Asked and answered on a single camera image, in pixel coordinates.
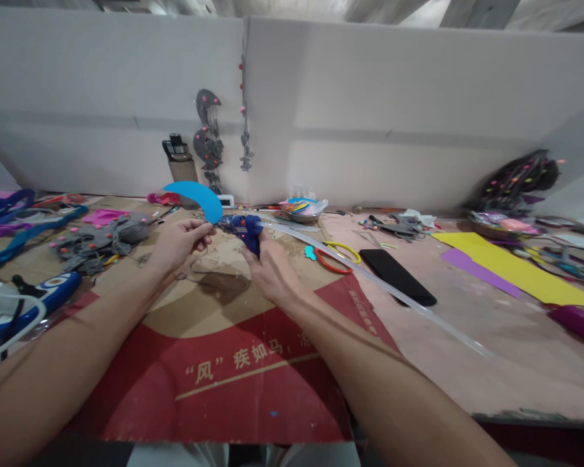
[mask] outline black phone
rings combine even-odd
[[[359,256],[379,278],[392,287],[396,287],[421,306],[432,306],[437,303],[437,299],[385,250],[360,250]],[[408,306],[401,300],[398,302],[403,306]]]

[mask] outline hand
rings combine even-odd
[[[178,221],[160,234],[147,266],[162,274],[183,272],[191,253],[205,251],[213,235],[216,231],[212,224],[202,219]]]
[[[251,278],[266,299],[279,308],[289,306],[307,290],[287,258],[286,251],[273,240],[270,233],[260,233],[260,257],[247,247],[241,250],[251,271]]]

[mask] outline white device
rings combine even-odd
[[[236,203],[234,202],[233,195],[217,195],[218,199],[221,200],[221,205],[223,209],[234,209]]]

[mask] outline purple foam strip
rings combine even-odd
[[[502,279],[494,272],[491,272],[489,269],[473,262],[469,256],[460,251],[458,248],[453,248],[445,252],[443,255],[441,255],[441,258],[444,261],[447,261],[450,264],[456,266],[457,268],[468,272],[472,276],[477,277],[481,281],[484,281],[489,285],[492,285],[493,287],[506,292],[508,295],[514,296],[516,298],[521,294],[519,287],[511,284],[506,279]]]

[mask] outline blue foam strip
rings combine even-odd
[[[177,193],[196,202],[206,215],[206,220],[216,224],[223,217],[223,205],[214,192],[197,182],[173,182],[164,187],[166,191]]]

